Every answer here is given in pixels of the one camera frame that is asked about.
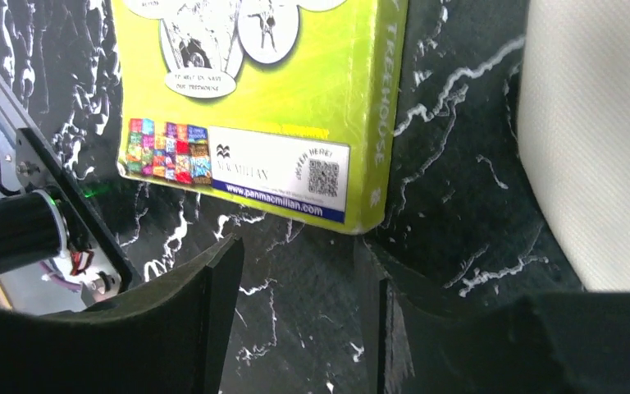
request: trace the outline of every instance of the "screw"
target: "screw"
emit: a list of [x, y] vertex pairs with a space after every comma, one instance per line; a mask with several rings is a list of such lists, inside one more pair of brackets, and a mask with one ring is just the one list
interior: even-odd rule
[[88, 287], [92, 291], [97, 291], [100, 294], [105, 294], [105, 281], [101, 277], [92, 281], [88, 285]]
[[30, 176], [35, 171], [38, 171], [38, 168], [30, 162], [21, 162], [16, 166], [16, 172], [22, 176]]

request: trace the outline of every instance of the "publisher logo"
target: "publisher logo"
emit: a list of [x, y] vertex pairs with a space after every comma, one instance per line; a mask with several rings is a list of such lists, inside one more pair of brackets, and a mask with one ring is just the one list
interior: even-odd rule
[[216, 155], [220, 158], [231, 158], [231, 147], [219, 144], [216, 147]]

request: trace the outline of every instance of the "black marbled backdrop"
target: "black marbled backdrop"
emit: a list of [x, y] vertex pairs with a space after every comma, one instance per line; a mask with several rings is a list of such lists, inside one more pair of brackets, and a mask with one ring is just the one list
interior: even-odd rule
[[[527, 1], [410, 2], [388, 214], [370, 236], [478, 308], [580, 289], [518, 159]], [[109, 7], [0, 0], [7, 83], [82, 186], [99, 191], [94, 203], [147, 279], [242, 235], [224, 393], [364, 392], [353, 238], [117, 175], [123, 80]]]

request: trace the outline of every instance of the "white cushion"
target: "white cushion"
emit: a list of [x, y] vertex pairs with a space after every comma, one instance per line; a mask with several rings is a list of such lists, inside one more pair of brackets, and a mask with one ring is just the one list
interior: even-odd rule
[[586, 288], [630, 291], [630, 1], [532, 0], [518, 145]]

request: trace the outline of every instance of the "speech bubble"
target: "speech bubble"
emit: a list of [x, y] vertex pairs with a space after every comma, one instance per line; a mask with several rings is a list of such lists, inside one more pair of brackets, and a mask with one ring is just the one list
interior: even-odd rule
[[215, 99], [233, 93], [233, 77], [211, 68], [181, 68], [166, 75], [165, 85], [175, 93], [195, 99]]
[[346, 0], [295, 0], [301, 8], [313, 12], [330, 11], [344, 4]]
[[124, 0], [129, 11], [146, 19], [162, 19], [180, 8], [179, 0]]

